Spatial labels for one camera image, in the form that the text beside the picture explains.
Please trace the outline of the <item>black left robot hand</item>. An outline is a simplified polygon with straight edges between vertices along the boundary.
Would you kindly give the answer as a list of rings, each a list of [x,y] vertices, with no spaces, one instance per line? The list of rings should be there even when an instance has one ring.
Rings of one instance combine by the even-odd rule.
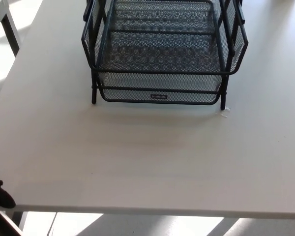
[[[2,188],[3,181],[0,180],[0,207],[12,209],[16,206],[13,197]]]

